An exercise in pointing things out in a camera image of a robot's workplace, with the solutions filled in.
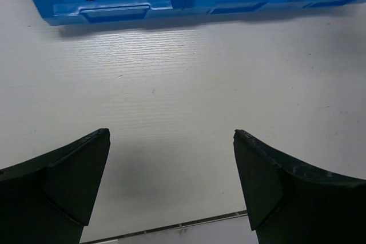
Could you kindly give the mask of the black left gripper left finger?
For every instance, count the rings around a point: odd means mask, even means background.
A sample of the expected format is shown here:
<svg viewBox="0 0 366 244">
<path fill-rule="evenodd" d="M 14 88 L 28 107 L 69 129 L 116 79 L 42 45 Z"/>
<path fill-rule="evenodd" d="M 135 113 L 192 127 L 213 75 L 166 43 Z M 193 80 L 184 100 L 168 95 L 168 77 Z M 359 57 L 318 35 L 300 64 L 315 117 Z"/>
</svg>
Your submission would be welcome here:
<svg viewBox="0 0 366 244">
<path fill-rule="evenodd" d="M 110 149 L 109 129 L 1 170 L 1 243 L 79 243 Z"/>
</svg>

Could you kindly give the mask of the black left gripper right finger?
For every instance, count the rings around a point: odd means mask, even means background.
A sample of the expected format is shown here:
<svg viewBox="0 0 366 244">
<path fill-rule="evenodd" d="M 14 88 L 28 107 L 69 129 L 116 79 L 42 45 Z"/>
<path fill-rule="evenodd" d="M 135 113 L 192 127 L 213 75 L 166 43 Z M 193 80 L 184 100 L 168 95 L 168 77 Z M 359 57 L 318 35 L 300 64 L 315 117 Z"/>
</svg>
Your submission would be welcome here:
<svg viewBox="0 0 366 244">
<path fill-rule="evenodd" d="M 244 130 L 233 146 L 259 243 L 365 242 L 365 180 L 310 165 Z"/>
</svg>

